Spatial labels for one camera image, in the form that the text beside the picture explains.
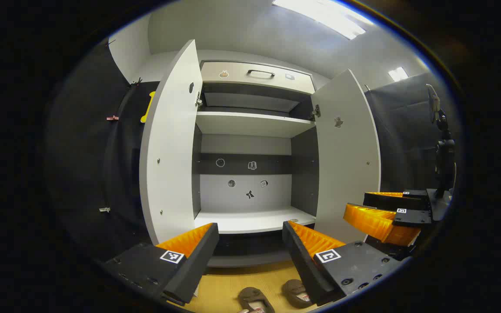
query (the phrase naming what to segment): cabinet door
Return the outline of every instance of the cabinet door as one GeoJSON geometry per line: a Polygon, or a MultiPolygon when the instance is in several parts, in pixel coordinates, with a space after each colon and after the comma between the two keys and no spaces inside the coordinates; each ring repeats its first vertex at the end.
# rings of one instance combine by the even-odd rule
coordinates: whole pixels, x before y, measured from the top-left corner
{"type": "Polygon", "coordinates": [[[194,229],[191,169],[201,88],[196,45],[190,40],[157,87],[141,143],[140,197],[153,244],[194,229]]]}
{"type": "Polygon", "coordinates": [[[380,190],[380,148],[372,112],[351,70],[312,94],[318,134],[318,210],[315,230],[345,243],[364,233],[344,220],[348,202],[380,190]]]}

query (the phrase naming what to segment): cabinet shelf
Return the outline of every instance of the cabinet shelf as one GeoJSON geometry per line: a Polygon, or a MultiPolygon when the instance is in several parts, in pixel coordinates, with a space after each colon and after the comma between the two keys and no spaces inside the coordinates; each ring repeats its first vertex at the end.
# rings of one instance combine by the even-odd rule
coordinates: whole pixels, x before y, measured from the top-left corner
{"type": "Polygon", "coordinates": [[[297,219],[301,225],[313,224],[316,218],[293,206],[283,206],[259,212],[204,212],[194,219],[195,228],[208,223],[217,223],[220,234],[243,234],[281,230],[286,220],[297,219]]]}
{"type": "Polygon", "coordinates": [[[204,134],[293,138],[316,124],[313,121],[254,113],[198,112],[204,134]]]}

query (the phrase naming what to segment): black handle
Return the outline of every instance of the black handle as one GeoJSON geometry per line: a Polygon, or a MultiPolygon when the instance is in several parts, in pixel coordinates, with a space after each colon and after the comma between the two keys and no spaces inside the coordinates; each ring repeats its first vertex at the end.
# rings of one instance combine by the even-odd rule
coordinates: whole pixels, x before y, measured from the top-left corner
{"type": "Polygon", "coordinates": [[[274,77],[276,74],[272,73],[272,72],[267,72],[267,71],[259,71],[259,70],[248,70],[247,74],[250,74],[251,72],[262,72],[262,73],[268,73],[268,74],[272,74],[272,77],[274,77]]]}

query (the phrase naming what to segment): sticker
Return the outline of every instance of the sticker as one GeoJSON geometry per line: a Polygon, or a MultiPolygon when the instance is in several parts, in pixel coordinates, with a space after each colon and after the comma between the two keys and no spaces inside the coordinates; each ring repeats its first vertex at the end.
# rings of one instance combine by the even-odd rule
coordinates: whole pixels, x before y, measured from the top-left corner
{"type": "Polygon", "coordinates": [[[330,262],[333,260],[337,260],[338,258],[341,258],[341,256],[334,249],[330,249],[324,252],[318,252],[316,256],[318,256],[320,262],[322,263],[330,262]]]}
{"type": "Polygon", "coordinates": [[[160,259],[167,261],[167,262],[179,264],[179,262],[181,261],[181,258],[183,258],[184,255],[185,254],[167,250],[167,251],[165,251],[164,255],[162,255],[160,257],[160,259]]]}
{"type": "Polygon", "coordinates": [[[341,125],[344,123],[344,121],[342,121],[340,117],[336,117],[334,121],[336,121],[335,127],[337,128],[341,128],[341,125]]]}

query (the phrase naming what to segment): slipper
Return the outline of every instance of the slipper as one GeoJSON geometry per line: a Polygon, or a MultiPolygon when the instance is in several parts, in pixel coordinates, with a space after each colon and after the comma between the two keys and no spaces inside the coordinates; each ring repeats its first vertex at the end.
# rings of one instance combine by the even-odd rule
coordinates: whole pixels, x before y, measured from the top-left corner
{"type": "Polygon", "coordinates": [[[291,303],[294,307],[302,309],[312,305],[311,300],[304,289],[303,283],[301,283],[300,280],[288,280],[282,287],[282,291],[287,297],[287,301],[289,301],[289,303],[291,303]]]}
{"type": "Polygon", "coordinates": [[[240,305],[249,311],[256,311],[257,313],[276,313],[272,304],[262,291],[253,287],[247,287],[237,296],[240,305]]]}

